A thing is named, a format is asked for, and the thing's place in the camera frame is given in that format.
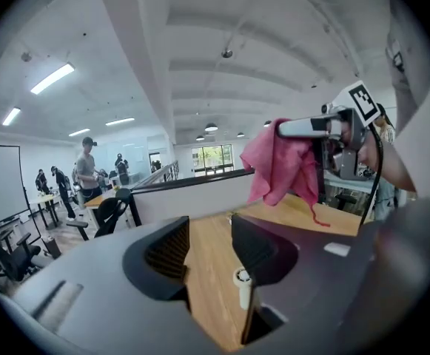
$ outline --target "trash can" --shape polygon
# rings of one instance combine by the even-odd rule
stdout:
[[[44,241],[45,246],[47,247],[47,250],[49,251],[50,255],[52,255],[52,258],[57,259],[61,255],[61,252],[57,246],[55,238],[50,235],[47,235],[46,237],[42,237],[42,240]]]

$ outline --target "gray t-shirt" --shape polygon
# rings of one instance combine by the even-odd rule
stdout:
[[[76,160],[76,172],[78,175],[93,176],[95,171],[95,158],[91,155],[81,153]],[[93,189],[98,187],[97,181],[85,181],[80,179],[81,188]]]

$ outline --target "black cable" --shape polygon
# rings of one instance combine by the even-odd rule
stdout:
[[[371,130],[371,133],[374,136],[374,140],[376,141],[377,158],[378,158],[379,164],[377,165],[376,178],[374,179],[374,183],[372,184],[371,194],[369,195],[368,203],[366,204],[366,208],[364,209],[363,216],[361,217],[360,227],[364,224],[364,220],[368,215],[369,207],[372,204],[372,199],[374,198],[377,185],[379,184],[380,174],[383,171],[383,158],[384,158],[383,143],[380,140],[378,133],[376,132],[374,124],[369,124],[369,129]]]

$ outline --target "glass wall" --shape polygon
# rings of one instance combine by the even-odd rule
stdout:
[[[195,176],[222,174],[234,169],[232,146],[205,146],[192,149]]]

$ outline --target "pink cloth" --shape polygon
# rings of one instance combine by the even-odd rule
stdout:
[[[265,204],[274,206],[292,189],[309,204],[313,220],[329,226],[318,222],[313,210],[318,201],[318,181],[312,142],[278,137],[276,127],[285,121],[289,120],[273,121],[241,154],[244,168],[255,169],[248,203],[263,197]]]

